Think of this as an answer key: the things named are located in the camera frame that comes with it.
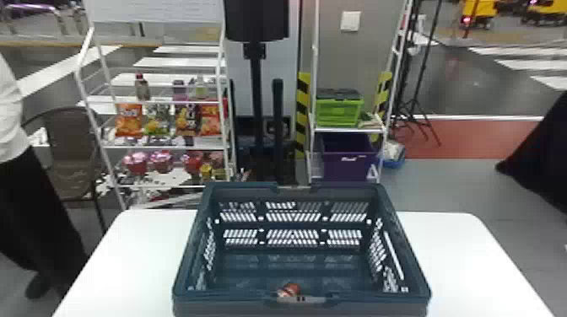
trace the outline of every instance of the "red jar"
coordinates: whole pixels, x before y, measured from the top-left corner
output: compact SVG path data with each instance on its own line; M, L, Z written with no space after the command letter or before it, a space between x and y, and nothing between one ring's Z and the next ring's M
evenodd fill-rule
M144 175L148 172L148 155L144 152L136 152L125 156L122 163L135 175Z
M167 174L173 169L173 156L170 151L156 151L149 156L149 161L154 164L155 170L160 174Z
M183 154L181 156L181 162L185 166L185 171L191 175L199 175L199 169L203 165L202 156L190 156L188 154Z

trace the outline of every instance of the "yellow and black striped tape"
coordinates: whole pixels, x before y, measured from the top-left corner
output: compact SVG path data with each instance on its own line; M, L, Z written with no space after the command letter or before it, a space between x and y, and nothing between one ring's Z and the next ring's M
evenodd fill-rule
M310 73L299 73L297 77L297 112L295 114L295 158L305 157L307 148L307 135L309 131L309 112L311 99L309 96L309 85L311 83Z
M386 124L386 113L388 111L388 97L390 96L390 86L392 85L392 72L382 72L380 74L380 79L376 85L376 95L374 97L374 112L378 113L378 116L382 119L384 124ZM371 134L370 142L379 142L380 134Z

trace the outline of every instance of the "green plastic crate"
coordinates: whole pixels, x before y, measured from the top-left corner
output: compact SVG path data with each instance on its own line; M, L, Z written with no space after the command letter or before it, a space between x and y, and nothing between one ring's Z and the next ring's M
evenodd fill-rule
M354 89L318 89L318 126L356 127L365 101Z

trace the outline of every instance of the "black pants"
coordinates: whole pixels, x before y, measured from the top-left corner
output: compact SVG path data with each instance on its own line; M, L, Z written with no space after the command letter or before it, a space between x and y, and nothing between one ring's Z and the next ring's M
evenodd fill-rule
M62 288L73 283L87 260L32 147L0 163L0 252Z

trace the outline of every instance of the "dark green plastic basket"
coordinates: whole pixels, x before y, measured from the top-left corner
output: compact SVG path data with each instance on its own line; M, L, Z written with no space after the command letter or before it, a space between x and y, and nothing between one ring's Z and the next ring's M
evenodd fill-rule
M278 298L288 282L300 295ZM383 186L214 183L187 241L173 309L177 317L425 316L430 296Z

